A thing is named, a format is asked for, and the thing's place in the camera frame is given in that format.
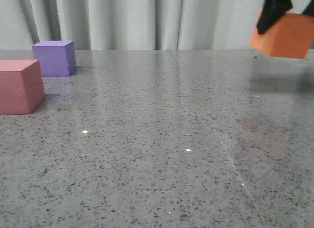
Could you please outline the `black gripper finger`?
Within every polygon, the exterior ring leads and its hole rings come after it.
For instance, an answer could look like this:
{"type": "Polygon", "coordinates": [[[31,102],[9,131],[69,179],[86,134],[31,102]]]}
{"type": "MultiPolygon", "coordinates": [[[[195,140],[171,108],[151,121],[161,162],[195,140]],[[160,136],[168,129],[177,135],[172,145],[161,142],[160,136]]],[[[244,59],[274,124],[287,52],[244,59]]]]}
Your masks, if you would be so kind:
{"type": "Polygon", "coordinates": [[[311,0],[307,7],[302,12],[306,16],[314,16],[314,0],[311,0]]]}
{"type": "Polygon", "coordinates": [[[258,34],[265,34],[292,7],[291,0],[264,0],[256,25],[258,34]]]}

